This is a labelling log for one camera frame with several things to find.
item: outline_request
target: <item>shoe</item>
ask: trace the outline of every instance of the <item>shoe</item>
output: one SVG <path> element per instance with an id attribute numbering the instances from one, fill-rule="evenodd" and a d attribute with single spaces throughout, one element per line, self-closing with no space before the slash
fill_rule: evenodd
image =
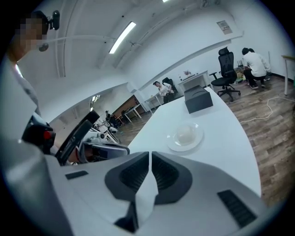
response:
<path id="1" fill-rule="evenodd" d="M 250 88 L 251 89 L 258 89 L 258 86 L 257 85 L 250 85 Z"/>

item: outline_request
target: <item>black box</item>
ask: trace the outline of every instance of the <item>black box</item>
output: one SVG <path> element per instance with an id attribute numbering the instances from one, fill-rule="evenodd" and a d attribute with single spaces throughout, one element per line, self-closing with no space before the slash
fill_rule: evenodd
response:
<path id="1" fill-rule="evenodd" d="M 213 106 L 210 93 L 200 85 L 186 90 L 184 98 L 189 114 Z"/>

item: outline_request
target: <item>chair base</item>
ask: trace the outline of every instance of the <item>chair base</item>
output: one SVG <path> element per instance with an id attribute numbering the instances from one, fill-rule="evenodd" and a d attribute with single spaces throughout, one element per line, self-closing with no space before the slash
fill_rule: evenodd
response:
<path id="1" fill-rule="evenodd" d="M 232 87 L 233 89 L 227 88 L 227 86 L 223 86 L 222 88 L 223 89 L 225 88 L 225 89 L 217 92 L 217 95 L 219 97 L 223 96 L 224 94 L 228 94 L 230 96 L 230 100 L 234 101 L 234 98 L 232 97 L 231 93 L 238 93 L 239 96 L 241 95 L 241 92 L 239 90 L 235 90 L 233 87 Z"/>

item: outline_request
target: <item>black hair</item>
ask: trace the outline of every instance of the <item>black hair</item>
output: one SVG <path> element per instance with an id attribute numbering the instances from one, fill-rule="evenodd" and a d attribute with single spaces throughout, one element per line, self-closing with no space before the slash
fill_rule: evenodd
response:
<path id="1" fill-rule="evenodd" d="M 27 14 L 24 18 L 20 20 L 20 26 L 18 29 L 22 28 L 22 24 L 26 24 L 27 19 L 41 19 L 42 20 L 42 35 L 46 35 L 49 29 L 49 21 L 46 15 L 41 11 L 35 11 Z"/>
<path id="2" fill-rule="evenodd" d="M 243 50 L 242 50 L 242 54 L 246 55 L 248 52 L 249 52 L 249 49 L 244 47 Z"/>

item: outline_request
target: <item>white plate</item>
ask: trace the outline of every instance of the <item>white plate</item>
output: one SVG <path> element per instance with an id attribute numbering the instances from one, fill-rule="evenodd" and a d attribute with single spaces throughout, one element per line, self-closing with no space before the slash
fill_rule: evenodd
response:
<path id="1" fill-rule="evenodd" d="M 198 124 L 194 122 L 190 122 L 190 123 L 184 123 L 182 125 L 189 125 L 190 127 L 192 127 L 194 129 L 196 136 L 192 143 L 187 145 L 181 145 L 178 142 L 176 130 L 168 134 L 167 145 L 171 150 L 176 152 L 185 152 L 185 151 L 191 150 L 192 148 L 196 147 L 202 141 L 202 138 L 203 138 L 203 129 Z"/>

